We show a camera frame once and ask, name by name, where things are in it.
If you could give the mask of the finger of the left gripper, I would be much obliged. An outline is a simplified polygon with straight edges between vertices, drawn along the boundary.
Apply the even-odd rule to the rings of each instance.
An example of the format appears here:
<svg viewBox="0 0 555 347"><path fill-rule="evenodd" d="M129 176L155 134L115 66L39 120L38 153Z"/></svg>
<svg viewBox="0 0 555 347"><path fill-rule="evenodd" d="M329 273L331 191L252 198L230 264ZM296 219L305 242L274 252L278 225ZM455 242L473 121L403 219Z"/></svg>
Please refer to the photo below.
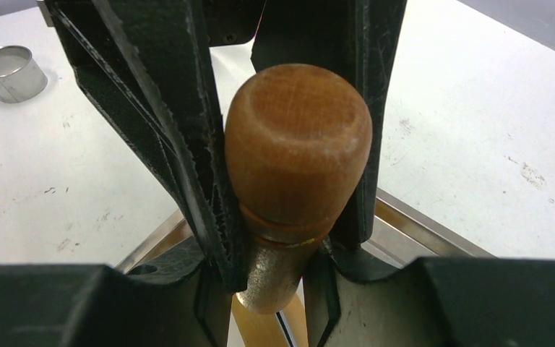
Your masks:
<svg viewBox="0 0 555 347"><path fill-rule="evenodd" d="M255 70L288 63L323 67L349 81L369 108L369 159L330 232L331 242L343 249L356 249L372 235L384 109L406 4L267 1L252 47Z"/></svg>

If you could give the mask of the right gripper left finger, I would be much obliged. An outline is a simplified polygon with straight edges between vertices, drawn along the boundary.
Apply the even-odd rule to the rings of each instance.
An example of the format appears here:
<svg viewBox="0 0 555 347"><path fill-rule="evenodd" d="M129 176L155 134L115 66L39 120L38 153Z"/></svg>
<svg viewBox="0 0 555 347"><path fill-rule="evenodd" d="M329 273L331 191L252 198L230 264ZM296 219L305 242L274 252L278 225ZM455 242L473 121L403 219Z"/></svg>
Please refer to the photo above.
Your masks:
<svg viewBox="0 0 555 347"><path fill-rule="evenodd" d="M0 346L225 346L230 315L193 238L126 274L0 265Z"/></svg>

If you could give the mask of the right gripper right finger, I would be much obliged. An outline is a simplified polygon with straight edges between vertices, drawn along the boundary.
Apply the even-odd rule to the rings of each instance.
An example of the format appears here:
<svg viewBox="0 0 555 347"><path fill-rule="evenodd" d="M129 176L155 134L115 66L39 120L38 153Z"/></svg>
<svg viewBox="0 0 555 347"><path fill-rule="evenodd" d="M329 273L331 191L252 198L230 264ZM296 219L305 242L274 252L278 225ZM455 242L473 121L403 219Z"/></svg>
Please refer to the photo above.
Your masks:
<svg viewBox="0 0 555 347"><path fill-rule="evenodd" d="M555 346L555 260L324 247L303 282L310 346Z"/></svg>

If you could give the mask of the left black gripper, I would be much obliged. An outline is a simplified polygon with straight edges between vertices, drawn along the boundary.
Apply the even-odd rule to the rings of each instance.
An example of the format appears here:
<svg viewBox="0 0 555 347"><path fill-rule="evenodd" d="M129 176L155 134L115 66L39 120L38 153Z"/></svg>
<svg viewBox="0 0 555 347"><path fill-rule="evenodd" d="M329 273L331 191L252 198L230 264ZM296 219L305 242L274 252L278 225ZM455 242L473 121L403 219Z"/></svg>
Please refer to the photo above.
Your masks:
<svg viewBox="0 0 555 347"><path fill-rule="evenodd" d="M210 49L257 33L266 1L47 1L80 90L174 198L219 281L246 287Z"/></svg>

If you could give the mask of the stainless steel tray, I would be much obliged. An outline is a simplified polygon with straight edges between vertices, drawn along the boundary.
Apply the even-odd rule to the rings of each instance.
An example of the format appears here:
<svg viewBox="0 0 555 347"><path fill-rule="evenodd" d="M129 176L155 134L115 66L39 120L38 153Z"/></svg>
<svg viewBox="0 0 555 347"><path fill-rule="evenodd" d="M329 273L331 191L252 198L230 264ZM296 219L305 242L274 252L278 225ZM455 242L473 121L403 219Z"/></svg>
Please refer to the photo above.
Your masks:
<svg viewBox="0 0 555 347"><path fill-rule="evenodd" d="M384 190L378 189L376 196L373 234L363 243L363 248L382 261L402 267L417 257L429 255L491 256L491 253ZM191 236L192 230L183 213L176 210L116 268L122 273L129 273ZM303 292L299 291L287 307L274 317L252 314L233 300L228 345L260 346L266 342L269 346L307 346L302 295Z"/></svg>

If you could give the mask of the wooden rolling pin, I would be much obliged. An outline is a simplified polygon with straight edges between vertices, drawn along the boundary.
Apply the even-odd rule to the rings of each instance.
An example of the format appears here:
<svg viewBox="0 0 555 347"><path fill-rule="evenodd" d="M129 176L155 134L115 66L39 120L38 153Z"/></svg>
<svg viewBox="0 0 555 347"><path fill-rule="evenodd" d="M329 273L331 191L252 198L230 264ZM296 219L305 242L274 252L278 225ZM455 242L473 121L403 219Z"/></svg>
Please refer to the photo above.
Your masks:
<svg viewBox="0 0 555 347"><path fill-rule="evenodd" d="M309 64L264 69L234 95L225 159L246 225L248 281L233 300L248 312L274 317L295 298L361 179L371 126L358 91Z"/></svg>

